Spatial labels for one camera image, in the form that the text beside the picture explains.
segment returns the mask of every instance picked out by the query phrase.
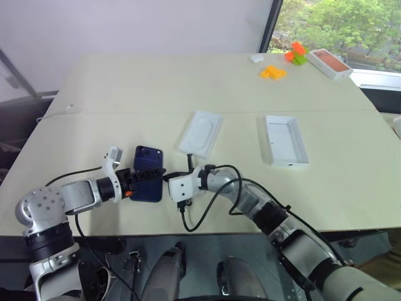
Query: window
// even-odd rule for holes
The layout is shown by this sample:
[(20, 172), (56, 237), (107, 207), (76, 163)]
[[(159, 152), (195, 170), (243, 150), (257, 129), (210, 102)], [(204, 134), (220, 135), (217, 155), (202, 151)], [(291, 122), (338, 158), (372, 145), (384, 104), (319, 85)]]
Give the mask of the window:
[(352, 68), (401, 73), (400, 0), (283, 0), (268, 52), (301, 41)]

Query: blue phone case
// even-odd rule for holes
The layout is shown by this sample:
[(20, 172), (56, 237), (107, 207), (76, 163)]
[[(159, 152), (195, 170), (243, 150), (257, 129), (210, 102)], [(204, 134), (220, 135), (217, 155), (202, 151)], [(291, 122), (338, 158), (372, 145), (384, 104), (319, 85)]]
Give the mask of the blue phone case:
[[(163, 168), (163, 152), (160, 149), (139, 145), (135, 149), (134, 171)], [(149, 181), (138, 182), (137, 190), (130, 197), (133, 201), (159, 202), (162, 199), (163, 179), (158, 177)]]

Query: empty white tray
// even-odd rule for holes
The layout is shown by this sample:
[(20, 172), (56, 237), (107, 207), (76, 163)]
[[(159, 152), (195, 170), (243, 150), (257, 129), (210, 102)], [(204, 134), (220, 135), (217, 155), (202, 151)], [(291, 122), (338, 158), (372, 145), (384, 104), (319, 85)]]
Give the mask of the empty white tray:
[(272, 165), (305, 166), (308, 155), (294, 116), (266, 116)]
[(197, 111), (182, 139), (180, 151), (208, 158), (222, 120), (219, 114)]

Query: gray floor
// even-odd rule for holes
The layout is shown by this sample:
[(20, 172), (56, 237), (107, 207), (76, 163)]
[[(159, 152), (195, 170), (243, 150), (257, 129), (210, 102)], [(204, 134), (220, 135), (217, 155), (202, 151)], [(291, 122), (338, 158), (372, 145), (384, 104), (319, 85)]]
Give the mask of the gray floor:
[[(129, 251), (140, 250), (143, 267), (139, 278), (138, 293), (161, 254), (182, 241), (187, 250), (187, 275), (180, 283), (180, 298), (197, 295), (218, 294), (216, 265), (231, 255), (242, 258), (256, 272), (272, 300), (305, 300), (305, 295), (278, 265), (274, 249), (263, 235), (187, 235), (146, 236), (127, 239), (127, 249), (119, 255), (108, 255), (107, 259), (116, 272), (122, 274), (123, 263)], [(355, 263), (363, 262), (377, 254), (386, 252), (390, 245), (385, 233), (361, 238), (357, 246), (344, 249), (335, 244), (343, 257)], [(84, 260), (91, 256), (84, 250)], [(0, 286), (7, 289), (22, 289), (28, 276), (25, 263), (0, 264)], [(121, 286), (117, 282), (107, 300), (120, 300)]]

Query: white table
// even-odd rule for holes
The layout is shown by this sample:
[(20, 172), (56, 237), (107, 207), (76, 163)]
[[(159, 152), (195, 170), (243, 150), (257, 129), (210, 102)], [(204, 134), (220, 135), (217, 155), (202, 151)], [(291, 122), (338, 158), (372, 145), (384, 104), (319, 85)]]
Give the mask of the white table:
[[(0, 234), (20, 235), (23, 226), (14, 218), (14, 207), (30, 189), (60, 174), (99, 166), (111, 145), (124, 150), (120, 168), (132, 166), (137, 145), (148, 145), (164, 151), (168, 172), (186, 170), (177, 146), (196, 110), (224, 117), (210, 158), (198, 164), (237, 166), (321, 231), (401, 226), (401, 143), (363, 93), (351, 80), (333, 82), (310, 64), (298, 67), (281, 55), (266, 55), (262, 65), (253, 65), (248, 57), (82, 60), (48, 114), (70, 103), (74, 107), (39, 123), (0, 187)], [(269, 64), (286, 69), (288, 76), (279, 82), (259, 78)], [(298, 118), (309, 167), (266, 163), (265, 115)], [(211, 196), (194, 199), (189, 220), (199, 219)], [(258, 231), (245, 217), (229, 216), (230, 206), (219, 198), (195, 233)], [(159, 203), (107, 202), (83, 213), (80, 221), (89, 235), (186, 233), (166, 184)], [(74, 222), (71, 228), (77, 235)]]

